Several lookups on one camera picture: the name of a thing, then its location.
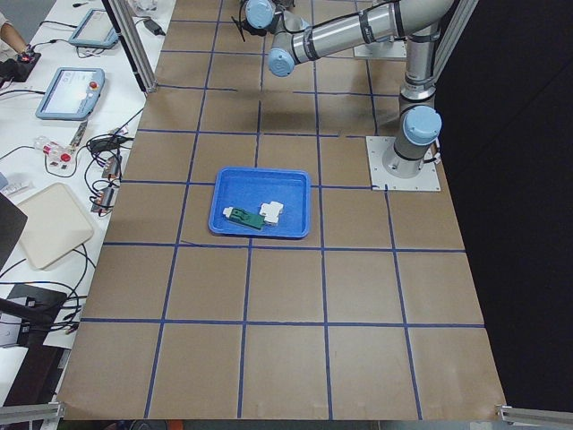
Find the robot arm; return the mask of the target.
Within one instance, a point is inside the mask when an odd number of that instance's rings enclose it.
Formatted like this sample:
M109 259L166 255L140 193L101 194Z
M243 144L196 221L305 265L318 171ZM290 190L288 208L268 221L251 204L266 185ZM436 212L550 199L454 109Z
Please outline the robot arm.
M436 84L471 17L474 1L375 1L310 24L293 1L242 1L233 19L240 35L272 37L268 68L287 77L295 67L352 49L364 59L402 60L399 113L435 105Z

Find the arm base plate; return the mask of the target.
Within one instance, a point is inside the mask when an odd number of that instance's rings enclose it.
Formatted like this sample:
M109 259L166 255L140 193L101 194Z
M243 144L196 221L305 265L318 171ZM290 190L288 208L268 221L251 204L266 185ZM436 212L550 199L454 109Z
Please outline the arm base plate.
M439 192L437 165L428 149L419 160L405 160L395 152L393 136L365 138L372 189L375 191Z
M354 47L353 52L357 58L405 61L406 43L401 40L371 43Z

